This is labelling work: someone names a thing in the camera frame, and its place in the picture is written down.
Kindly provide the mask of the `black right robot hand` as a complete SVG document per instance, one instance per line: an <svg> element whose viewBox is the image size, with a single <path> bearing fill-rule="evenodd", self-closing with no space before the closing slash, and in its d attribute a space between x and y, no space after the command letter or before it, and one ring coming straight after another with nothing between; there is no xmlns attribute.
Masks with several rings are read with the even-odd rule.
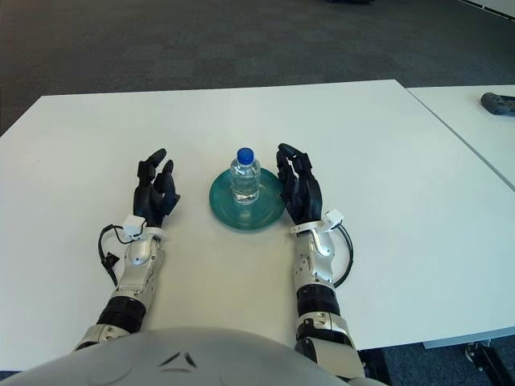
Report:
<svg viewBox="0 0 515 386"><path fill-rule="evenodd" d="M294 224L320 221L323 199L308 154L281 143L276 162L282 201Z"/></svg>

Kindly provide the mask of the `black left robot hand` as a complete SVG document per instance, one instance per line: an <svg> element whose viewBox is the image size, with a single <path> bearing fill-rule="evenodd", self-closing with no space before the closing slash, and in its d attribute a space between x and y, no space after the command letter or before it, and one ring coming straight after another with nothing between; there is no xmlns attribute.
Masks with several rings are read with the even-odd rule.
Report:
<svg viewBox="0 0 515 386"><path fill-rule="evenodd" d="M154 152L138 163L138 186L134 191L133 214L146 220L148 227L161 228L180 200L172 176L174 163L169 159L157 173L160 162L167 156L165 149Z"/></svg>

